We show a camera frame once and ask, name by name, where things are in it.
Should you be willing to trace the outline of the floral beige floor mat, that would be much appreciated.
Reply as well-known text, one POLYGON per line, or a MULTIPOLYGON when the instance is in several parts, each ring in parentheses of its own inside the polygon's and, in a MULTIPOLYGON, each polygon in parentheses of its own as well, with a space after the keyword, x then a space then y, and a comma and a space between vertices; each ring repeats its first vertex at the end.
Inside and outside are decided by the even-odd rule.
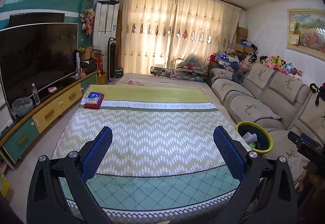
POLYGON ((134 73, 124 74, 122 78, 116 80, 115 84, 131 87, 166 87, 199 90, 210 89, 210 87, 203 82, 147 76, 134 73))

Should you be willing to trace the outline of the red tray with blue pack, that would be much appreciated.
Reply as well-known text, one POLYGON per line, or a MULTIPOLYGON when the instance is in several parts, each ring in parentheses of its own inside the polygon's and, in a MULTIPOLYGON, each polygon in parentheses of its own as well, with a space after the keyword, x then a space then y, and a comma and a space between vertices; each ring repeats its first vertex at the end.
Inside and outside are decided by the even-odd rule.
POLYGON ((84 108, 99 109, 101 108, 104 94, 98 92, 90 92, 85 98, 84 108))

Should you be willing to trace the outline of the beige covered sofa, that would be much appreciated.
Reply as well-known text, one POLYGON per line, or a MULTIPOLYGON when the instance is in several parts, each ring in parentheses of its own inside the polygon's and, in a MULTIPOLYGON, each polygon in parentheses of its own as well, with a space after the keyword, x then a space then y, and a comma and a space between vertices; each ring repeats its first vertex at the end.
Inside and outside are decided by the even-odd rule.
POLYGON ((324 144, 324 100, 297 79, 254 63, 242 84, 232 80, 233 73, 224 69, 211 70, 211 89, 236 123, 253 122, 263 127, 273 140, 266 157, 286 157, 294 184, 303 175, 308 159, 299 154, 288 140, 290 131, 305 133, 324 144))

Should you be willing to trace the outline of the artificial flower decoration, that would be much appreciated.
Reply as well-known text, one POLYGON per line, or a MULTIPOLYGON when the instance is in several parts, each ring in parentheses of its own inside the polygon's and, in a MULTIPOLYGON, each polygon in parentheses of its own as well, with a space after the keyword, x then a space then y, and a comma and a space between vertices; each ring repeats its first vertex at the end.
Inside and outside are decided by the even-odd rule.
POLYGON ((94 27, 95 11, 86 4, 84 11, 80 14, 81 29, 87 36, 91 35, 94 27))

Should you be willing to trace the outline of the yellow rim trash bin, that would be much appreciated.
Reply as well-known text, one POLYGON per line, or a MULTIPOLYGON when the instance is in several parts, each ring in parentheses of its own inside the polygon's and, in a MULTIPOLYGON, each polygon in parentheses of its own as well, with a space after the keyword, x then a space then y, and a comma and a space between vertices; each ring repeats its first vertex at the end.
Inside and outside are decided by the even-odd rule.
POLYGON ((236 125, 235 129, 257 154, 267 154, 273 148, 271 136, 260 125, 253 122, 242 121, 236 125))

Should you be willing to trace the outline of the large black television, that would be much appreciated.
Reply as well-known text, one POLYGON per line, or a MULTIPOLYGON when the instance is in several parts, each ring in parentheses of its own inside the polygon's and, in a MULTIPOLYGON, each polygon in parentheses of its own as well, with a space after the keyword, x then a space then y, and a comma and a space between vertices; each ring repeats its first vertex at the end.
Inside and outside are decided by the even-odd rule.
POLYGON ((1 30, 1 80, 9 106, 76 71, 78 24, 36 23, 1 30))

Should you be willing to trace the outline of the yellow green tv cabinet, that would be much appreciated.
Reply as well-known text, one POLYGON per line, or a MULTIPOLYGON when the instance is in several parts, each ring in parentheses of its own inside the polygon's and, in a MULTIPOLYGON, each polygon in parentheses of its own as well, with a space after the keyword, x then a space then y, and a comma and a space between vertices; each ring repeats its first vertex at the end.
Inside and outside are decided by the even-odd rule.
POLYGON ((91 84, 97 84, 94 71, 56 91, 36 106, 1 137, 1 157, 8 167, 14 168, 18 160, 39 135, 59 116, 79 101, 91 84))

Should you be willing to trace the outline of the stacked cardboard boxes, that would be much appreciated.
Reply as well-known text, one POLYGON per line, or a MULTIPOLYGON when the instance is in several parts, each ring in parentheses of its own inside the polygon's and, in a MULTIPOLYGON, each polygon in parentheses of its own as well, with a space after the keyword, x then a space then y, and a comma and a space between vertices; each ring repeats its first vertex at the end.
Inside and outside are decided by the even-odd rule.
POLYGON ((237 27, 234 49, 241 53, 253 53, 257 51, 257 47, 248 40, 248 29, 237 27))

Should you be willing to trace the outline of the black tower fan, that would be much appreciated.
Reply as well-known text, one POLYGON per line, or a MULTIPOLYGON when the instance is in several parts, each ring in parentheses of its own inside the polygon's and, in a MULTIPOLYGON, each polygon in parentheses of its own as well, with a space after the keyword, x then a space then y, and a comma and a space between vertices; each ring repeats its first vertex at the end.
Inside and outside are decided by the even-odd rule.
POLYGON ((115 80, 116 72, 116 39, 110 37, 108 39, 108 58, 107 58, 107 70, 108 81, 113 82, 115 80))

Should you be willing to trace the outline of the pile of plush toys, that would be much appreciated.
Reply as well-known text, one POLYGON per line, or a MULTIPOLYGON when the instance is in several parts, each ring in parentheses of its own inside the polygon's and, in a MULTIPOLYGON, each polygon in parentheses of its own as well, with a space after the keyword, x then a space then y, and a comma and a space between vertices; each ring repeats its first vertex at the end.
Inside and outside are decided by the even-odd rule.
POLYGON ((265 56, 258 53, 257 47, 243 39, 235 44, 229 52, 217 52, 208 57, 208 73, 206 83, 211 85, 214 78, 230 78, 243 84, 244 76, 248 75, 253 64, 258 63, 272 70, 289 75, 302 81, 302 71, 297 70, 280 56, 265 56))

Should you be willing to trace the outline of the white standing air conditioner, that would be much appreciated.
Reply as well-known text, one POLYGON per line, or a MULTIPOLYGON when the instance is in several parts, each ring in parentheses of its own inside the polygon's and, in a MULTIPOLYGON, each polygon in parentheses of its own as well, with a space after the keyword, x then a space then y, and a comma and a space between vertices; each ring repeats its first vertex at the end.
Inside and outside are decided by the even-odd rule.
POLYGON ((101 50, 103 69, 107 71, 108 39, 116 37, 118 0, 99 0, 95 7, 93 46, 101 50))

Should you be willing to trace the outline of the cream embroidered curtains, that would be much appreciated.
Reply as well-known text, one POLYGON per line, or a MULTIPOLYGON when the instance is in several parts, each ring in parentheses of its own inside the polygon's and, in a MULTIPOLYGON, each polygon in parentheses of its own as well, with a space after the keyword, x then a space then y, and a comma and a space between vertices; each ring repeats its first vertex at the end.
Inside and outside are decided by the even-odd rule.
POLYGON ((241 12, 219 0, 122 0, 122 67, 136 74, 182 63, 205 70, 211 54, 231 48, 241 12))

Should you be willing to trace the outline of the clear water bottle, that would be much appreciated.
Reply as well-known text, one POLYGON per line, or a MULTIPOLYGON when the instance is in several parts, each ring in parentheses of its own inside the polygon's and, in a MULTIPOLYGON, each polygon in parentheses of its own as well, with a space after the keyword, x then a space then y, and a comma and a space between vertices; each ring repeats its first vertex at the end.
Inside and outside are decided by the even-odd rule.
POLYGON ((40 104, 40 98, 39 98, 39 94, 38 94, 37 88, 36 88, 34 83, 32 84, 32 95, 33 95, 35 104, 39 105, 40 104))

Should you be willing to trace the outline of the black plush toy on sofa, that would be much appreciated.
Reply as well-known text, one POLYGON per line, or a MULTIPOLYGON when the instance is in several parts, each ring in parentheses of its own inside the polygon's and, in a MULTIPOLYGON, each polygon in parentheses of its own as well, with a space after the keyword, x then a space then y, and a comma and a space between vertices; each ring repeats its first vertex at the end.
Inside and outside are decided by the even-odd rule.
POLYGON ((320 87, 317 87, 315 83, 311 83, 309 85, 310 90, 312 93, 316 94, 315 105, 318 106, 320 103, 320 99, 325 101, 325 83, 323 83, 320 87))

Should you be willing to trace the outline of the green patterned table cloth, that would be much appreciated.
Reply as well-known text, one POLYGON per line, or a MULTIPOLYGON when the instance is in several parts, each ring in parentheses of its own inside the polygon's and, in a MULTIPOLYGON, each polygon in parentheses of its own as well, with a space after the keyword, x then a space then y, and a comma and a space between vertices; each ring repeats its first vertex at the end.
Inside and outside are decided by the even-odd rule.
POLYGON ((211 219, 236 191, 213 132, 222 126, 241 138, 201 90, 91 85, 87 92, 102 93, 102 105, 76 110, 53 157, 110 127, 112 144, 87 186, 113 223, 211 219))

